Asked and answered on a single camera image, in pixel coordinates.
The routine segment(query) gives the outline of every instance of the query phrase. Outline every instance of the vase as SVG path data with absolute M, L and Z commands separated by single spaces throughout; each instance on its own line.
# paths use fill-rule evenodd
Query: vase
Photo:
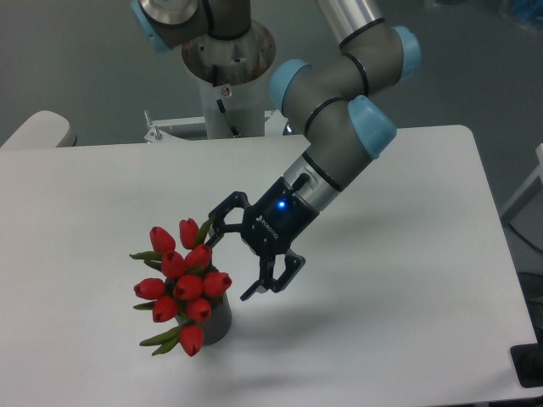
M 180 326 L 183 325 L 179 316 L 176 317 L 176 320 Z M 213 307 L 211 317 L 206 322 L 196 323 L 204 331 L 204 345 L 212 345 L 223 339 L 228 333 L 231 324 L 232 311 L 230 310 L 226 293 L 222 294 L 221 301 Z

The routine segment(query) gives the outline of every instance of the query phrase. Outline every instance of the white tabletop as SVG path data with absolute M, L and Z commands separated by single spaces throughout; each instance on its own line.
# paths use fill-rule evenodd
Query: white tabletop
M 428 406 L 541 395 L 509 348 L 535 335 L 471 132 L 399 131 L 293 245 L 305 268 L 279 294 L 239 295 L 258 259 L 230 236 L 227 337 L 151 357 L 169 329 L 132 309 L 154 272 L 129 253 L 148 231 L 254 202 L 301 137 L 0 154 L 2 406 Z

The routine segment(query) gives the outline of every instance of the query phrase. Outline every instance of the red tulip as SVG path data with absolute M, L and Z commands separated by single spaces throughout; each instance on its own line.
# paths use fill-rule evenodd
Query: red tulip
M 196 298 L 187 303 L 187 316 L 191 320 L 204 322 L 211 316 L 211 305 L 207 299 Z
M 232 279 L 228 273 L 211 271 L 204 278 L 204 293 L 209 297 L 220 297 L 230 286 Z
M 179 307 L 177 301 L 172 297 L 165 295 L 156 300 L 156 304 L 153 307 L 153 321 L 154 322 L 166 322 L 177 315 Z
M 162 254 L 162 274 L 166 277 L 176 280 L 185 274 L 185 259 L 173 250 Z
M 157 299 L 164 295 L 165 285 L 159 278 L 146 278 L 134 286 L 134 293 L 139 298 Z
M 185 265 L 188 269 L 202 265 L 206 268 L 211 260 L 211 247 L 207 244 L 199 244 L 185 258 Z
M 183 301 L 189 301 L 198 298 L 202 295 L 203 291 L 204 284 L 202 283 L 202 279 L 198 276 L 187 274 L 179 279 L 176 287 L 173 289 L 173 295 Z
M 199 326 L 185 326 L 179 333 L 179 343 L 191 358 L 200 351 L 203 342 L 204 331 Z
M 170 250 L 175 250 L 176 241 L 173 240 L 170 233 L 161 227 L 155 226 L 153 229 L 151 229 L 149 235 L 151 237 L 151 244 L 153 245 L 153 250 L 155 252 L 166 253 Z
M 194 239 L 198 233 L 198 224 L 193 218 L 182 220 L 179 222 L 179 234 L 181 235 L 181 243 L 186 250 L 190 250 L 196 246 Z

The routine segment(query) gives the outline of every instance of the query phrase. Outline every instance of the tulip flower head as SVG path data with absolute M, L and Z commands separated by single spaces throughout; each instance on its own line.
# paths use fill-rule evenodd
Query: tulip flower head
M 202 331 L 202 328 L 199 326 L 185 326 L 179 334 L 179 343 L 183 346 L 185 352 L 192 358 L 202 348 L 202 343 L 204 343 L 204 331 Z
M 188 269 L 201 266 L 205 269 L 211 261 L 211 247 L 207 244 L 199 244 L 185 258 L 185 264 Z
M 183 301 L 196 299 L 204 291 L 204 283 L 198 276 L 187 274 L 179 279 L 176 287 L 173 289 L 173 295 Z
M 196 298 L 187 303 L 187 316 L 198 322 L 207 321 L 211 317 L 211 304 L 207 299 Z
M 130 255 L 165 277 L 165 281 L 146 278 L 134 286 L 137 297 L 150 301 L 134 308 L 151 310 L 154 322 L 177 317 L 180 325 L 140 342 L 141 346 L 158 346 L 153 355 L 170 352 L 180 343 L 185 353 L 194 356 L 204 344 L 205 324 L 216 323 L 216 318 L 210 321 L 210 317 L 214 307 L 224 304 L 223 296 L 232 279 L 211 264 L 211 246 L 204 244 L 214 221 L 214 217 L 209 218 L 201 228 L 192 218 L 179 222 L 181 244 L 190 250 L 184 258 L 175 251 L 175 239 L 158 226 L 149 233 L 153 251 Z
M 186 250 L 196 247 L 195 241 L 198 230 L 198 224 L 193 218 L 179 222 L 179 236 L 181 236 L 181 244 Z
M 161 227 L 155 226 L 151 229 L 149 236 L 151 237 L 151 244 L 155 252 L 165 253 L 176 249 L 174 238 Z
M 232 279 L 228 273 L 210 271 L 205 275 L 204 293 L 208 297 L 220 297 L 232 285 Z
M 166 278 L 176 280 L 185 274 L 185 259 L 178 252 L 173 250 L 166 252 L 162 255 L 162 274 Z
M 165 284 L 159 278 L 146 278 L 136 286 L 134 293 L 139 298 L 158 299 L 164 295 Z
M 179 312 L 177 301 L 165 295 L 156 300 L 153 307 L 153 321 L 166 322 L 172 319 Z

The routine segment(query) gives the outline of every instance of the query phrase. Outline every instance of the gray robot arm segment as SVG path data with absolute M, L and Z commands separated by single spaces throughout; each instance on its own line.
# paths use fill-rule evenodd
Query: gray robot arm segment
M 373 2 L 318 2 L 342 55 L 320 71 L 288 61 L 271 80 L 271 98 L 311 142 L 285 180 L 309 174 L 311 183 L 297 196 L 322 211 L 395 137 L 394 124 L 366 96 L 416 70 L 420 47 L 407 29 L 389 28 Z M 364 26 L 356 28 L 352 21 Z
M 132 11 L 156 51 L 203 34 L 236 39 L 251 26 L 250 0 L 133 0 Z

